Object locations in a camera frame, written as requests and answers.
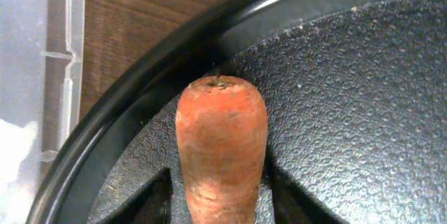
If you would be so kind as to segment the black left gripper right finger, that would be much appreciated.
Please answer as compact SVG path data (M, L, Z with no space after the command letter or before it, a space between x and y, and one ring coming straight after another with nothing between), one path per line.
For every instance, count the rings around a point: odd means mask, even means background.
M306 194L291 177L268 161L268 177L272 189L275 223L342 224L346 221Z

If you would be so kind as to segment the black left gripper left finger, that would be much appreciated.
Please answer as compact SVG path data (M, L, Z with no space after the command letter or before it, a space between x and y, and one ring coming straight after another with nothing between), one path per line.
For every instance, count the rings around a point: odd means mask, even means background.
M169 224L172 195L170 169L163 168L99 223Z

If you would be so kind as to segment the orange carrot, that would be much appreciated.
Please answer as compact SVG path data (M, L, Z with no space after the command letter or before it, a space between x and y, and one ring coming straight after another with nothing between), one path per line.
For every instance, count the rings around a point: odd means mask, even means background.
M220 75L182 92L175 133L194 223L253 223L268 138L265 102L250 82Z

